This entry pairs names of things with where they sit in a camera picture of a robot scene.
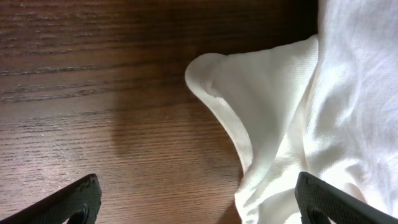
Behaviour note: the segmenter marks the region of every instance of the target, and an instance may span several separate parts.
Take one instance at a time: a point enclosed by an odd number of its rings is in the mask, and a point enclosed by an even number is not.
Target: white garment
[[[206,54],[188,66],[188,87],[239,154],[243,223],[300,223],[300,171],[398,217],[396,14],[396,1],[323,1],[319,43]]]

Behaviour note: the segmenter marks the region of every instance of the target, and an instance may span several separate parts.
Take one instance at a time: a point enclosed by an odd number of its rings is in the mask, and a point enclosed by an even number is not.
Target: black textured grip
[[[100,206],[100,185],[90,174],[0,224],[94,224]]]
[[[303,224],[398,224],[395,218],[370,207],[307,172],[298,176],[295,197]]]

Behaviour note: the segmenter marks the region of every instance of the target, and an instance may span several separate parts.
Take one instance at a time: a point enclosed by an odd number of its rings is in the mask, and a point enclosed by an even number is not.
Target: wooden table
[[[239,223],[239,159],[184,71],[306,39],[316,14],[314,0],[2,0],[0,219],[96,173],[97,223]]]

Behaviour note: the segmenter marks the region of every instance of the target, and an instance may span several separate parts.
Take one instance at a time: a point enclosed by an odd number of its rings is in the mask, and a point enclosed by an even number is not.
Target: fabric fold
[[[280,157],[289,153],[286,145],[296,141],[293,133],[286,136],[287,130],[296,111],[302,112],[297,108],[317,60],[318,40],[313,36],[260,52],[202,55],[187,68],[188,87],[223,125],[241,160],[244,178],[235,199],[243,223],[257,223],[259,205],[267,197],[294,188],[295,180],[285,169],[297,169],[291,162],[275,162],[275,157],[279,151],[284,152]],[[264,185],[270,169],[287,175]],[[294,198],[292,191],[289,197]]]

